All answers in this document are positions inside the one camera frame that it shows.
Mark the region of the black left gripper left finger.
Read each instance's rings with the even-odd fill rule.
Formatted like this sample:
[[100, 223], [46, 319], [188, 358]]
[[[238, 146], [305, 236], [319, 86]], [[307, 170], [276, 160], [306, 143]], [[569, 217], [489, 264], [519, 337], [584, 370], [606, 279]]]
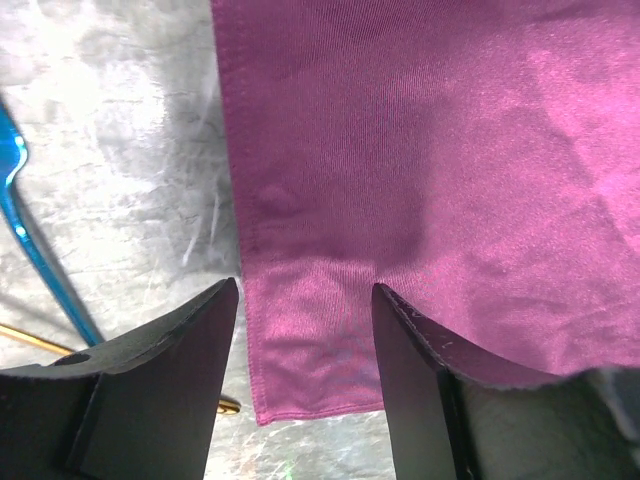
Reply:
[[239, 293], [176, 310], [55, 363], [1, 373], [5, 479], [200, 479]]

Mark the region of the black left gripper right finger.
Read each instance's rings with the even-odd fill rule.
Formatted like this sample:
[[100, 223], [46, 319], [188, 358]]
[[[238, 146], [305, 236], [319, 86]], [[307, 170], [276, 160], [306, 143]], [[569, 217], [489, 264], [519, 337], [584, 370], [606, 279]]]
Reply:
[[375, 351], [399, 479], [635, 479], [639, 373], [567, 377], [508, 361], [372, 290]]

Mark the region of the purple cloth napkin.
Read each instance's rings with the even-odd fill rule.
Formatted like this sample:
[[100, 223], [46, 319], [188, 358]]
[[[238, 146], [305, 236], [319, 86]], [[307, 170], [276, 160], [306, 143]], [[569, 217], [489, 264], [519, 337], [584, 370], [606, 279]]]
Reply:
[[259, 424], [381, 408], [376, 283], [486, 384], [638, 365], [637, 2], [212, 14]]

